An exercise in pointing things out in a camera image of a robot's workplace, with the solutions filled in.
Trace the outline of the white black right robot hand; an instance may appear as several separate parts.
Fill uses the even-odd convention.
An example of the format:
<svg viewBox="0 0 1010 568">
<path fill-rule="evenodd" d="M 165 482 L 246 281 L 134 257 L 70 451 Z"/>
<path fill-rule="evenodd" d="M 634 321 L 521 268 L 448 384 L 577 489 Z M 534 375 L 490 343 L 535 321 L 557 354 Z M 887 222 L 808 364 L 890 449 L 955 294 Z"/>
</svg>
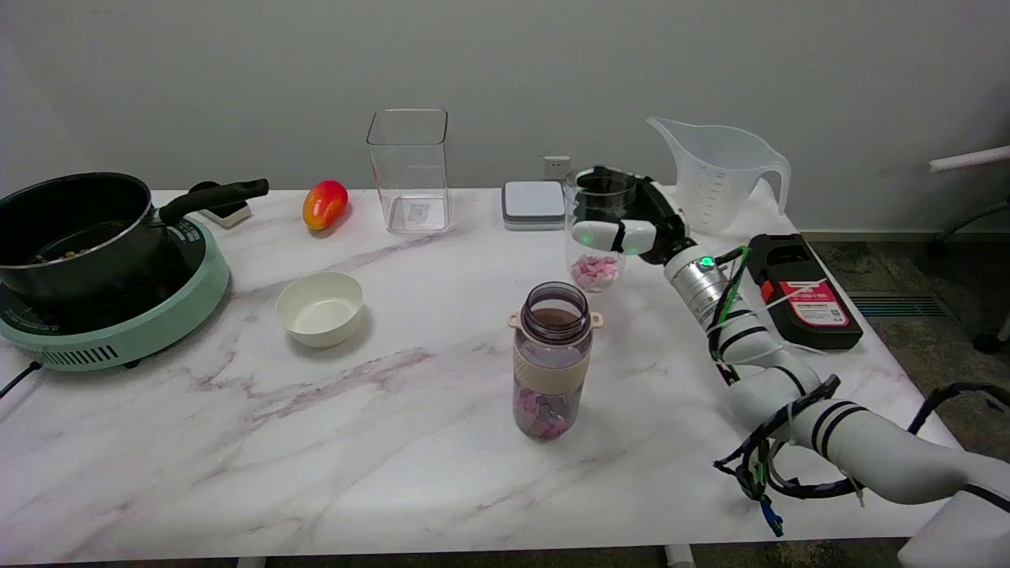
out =
<svg viewBox="0 0 1010 568">
<path fill-rule="evenodd" d="M 664 265 L 695 245 L 652 177 L 592 166 L 567 175 L 565 191 L 567 229 L 581 247 Z"/>
</svg>

